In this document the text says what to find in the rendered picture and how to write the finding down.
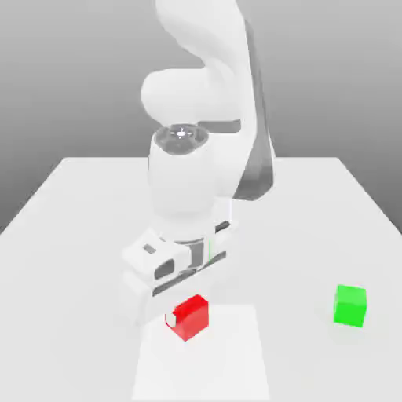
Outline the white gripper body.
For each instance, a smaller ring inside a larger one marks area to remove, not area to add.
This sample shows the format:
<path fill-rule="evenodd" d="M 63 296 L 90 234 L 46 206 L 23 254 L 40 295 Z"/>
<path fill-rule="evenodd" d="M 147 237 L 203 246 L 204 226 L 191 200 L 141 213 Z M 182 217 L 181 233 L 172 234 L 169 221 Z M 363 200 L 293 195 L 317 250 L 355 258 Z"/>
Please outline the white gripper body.
<path fill-rule="evenodd" d="M 227 260 L 237 223 L 223 221 L 211 239 L 172 242 L 148 228 L 122 253 L 122 304 L 139 326 L 195 294 L 208 295 L 233 273 Z"/>

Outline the small red cube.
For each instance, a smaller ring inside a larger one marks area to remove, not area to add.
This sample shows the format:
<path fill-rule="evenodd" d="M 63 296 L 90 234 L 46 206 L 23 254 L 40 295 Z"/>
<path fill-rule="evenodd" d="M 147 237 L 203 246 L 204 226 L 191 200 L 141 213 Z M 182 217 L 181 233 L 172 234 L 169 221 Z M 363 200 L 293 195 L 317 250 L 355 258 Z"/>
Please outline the small red cube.
<path fill-rule="evenodd" d="M 172 312 L 177 324 L 167 326 L 185 342 L 209 325 L 209 303 L 199 294 L 177 305 Z"/>

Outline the small green cube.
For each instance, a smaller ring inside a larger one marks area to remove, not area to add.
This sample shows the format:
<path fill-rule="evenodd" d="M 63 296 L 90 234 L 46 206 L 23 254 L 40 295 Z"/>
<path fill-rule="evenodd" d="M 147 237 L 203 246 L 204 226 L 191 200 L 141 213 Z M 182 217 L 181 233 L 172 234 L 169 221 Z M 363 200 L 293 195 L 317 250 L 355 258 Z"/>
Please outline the small green cube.
<path fill-rule="evenodd" d="M 362 327 L 367 312 L 367 292 L 362 287 L 339 284 L 334 297 L 334 322 Z"/>

